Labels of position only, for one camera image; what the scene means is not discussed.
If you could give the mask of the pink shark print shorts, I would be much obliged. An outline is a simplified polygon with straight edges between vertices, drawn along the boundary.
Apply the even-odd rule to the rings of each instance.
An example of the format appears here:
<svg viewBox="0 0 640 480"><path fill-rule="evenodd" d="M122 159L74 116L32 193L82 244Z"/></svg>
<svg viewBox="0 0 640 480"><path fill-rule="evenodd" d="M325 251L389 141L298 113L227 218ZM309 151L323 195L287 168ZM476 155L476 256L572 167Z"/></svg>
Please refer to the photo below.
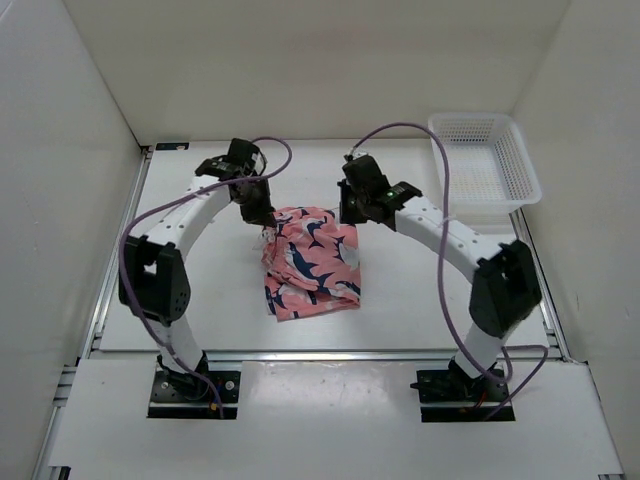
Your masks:
<svg viewBox="0 0 640 480"><path fill-rule="evenodd" d="M357 309L358 232L320 207L285 207L261 233L268 312L279 322Z"/></svg>

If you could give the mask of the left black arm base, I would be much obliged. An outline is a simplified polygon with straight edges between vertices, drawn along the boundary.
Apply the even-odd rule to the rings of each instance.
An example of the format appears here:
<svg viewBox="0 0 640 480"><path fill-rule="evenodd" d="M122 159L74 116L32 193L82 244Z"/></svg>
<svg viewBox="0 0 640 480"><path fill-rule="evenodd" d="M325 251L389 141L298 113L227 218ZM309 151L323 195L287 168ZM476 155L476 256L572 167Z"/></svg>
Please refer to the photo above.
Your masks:
<svg viewBox="0 0 640 480"><path fill-rule="evenodd" d="M154 379L149 394L149 419L236 420L241 386L241 372L210 370L202 359L196 369L216 387L222 408L209 384L184 373L165 368L157 356Z"/></svg>

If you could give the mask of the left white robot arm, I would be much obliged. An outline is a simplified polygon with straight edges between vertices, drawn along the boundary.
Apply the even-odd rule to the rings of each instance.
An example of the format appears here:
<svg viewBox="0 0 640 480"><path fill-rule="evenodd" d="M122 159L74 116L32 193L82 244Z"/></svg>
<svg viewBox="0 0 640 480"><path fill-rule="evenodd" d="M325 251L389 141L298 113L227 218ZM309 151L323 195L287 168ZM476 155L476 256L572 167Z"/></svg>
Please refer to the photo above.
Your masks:
<svg viewBox="0 0 640 480"><path fill-rule="evenodd" d="M210 377L206 355L186 318L191 298L186 257L216 215L232 203L240 207L245 223L275 225L268 179L259 174L259 162L266 160L255 143L233 139L225 154L196 168L181 198L138 218L162 213L156 225L139 236L129 227L121 240L119 300L141 319L159 348L158 363L167 381L188 400L206 395Z"/></svg>

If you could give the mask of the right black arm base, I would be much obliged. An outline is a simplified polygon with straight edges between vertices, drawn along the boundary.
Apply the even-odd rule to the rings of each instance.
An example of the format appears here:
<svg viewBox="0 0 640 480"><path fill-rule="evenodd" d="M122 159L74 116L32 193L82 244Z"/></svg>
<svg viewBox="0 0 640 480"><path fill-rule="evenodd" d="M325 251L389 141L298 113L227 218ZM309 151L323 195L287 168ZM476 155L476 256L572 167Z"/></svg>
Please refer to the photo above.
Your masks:
<svg viewBox="0 0 640 480"><path fill-rule="evenodd" d="M418 394L421 422L513 422L505 371L494 364L490 372L499 382L480 376L465 383L451 365L444 370L418 370L410 388Z"/></svg>

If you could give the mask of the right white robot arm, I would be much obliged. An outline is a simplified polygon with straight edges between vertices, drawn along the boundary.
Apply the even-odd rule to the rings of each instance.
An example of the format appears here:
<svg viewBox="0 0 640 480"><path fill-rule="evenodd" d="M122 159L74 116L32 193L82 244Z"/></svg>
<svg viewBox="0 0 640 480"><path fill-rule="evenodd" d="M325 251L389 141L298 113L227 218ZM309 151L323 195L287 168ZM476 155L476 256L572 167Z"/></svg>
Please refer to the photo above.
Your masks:
<svg viewBox="0 0 640 480"><path fill-rule="evenodd" d="M407 182L391 185L376 160L347 155L342 166L340 217L355 224L382 224L438 255L438 295L448 328L458 346L451 360L449 387L470 400L486 384L502 349L517 326L542 300L530 248L520 240L500 243L467 225L448 219L422 192ZM471 284L472 325L465 338L455 331L446 306L444 265Z"/></svg>

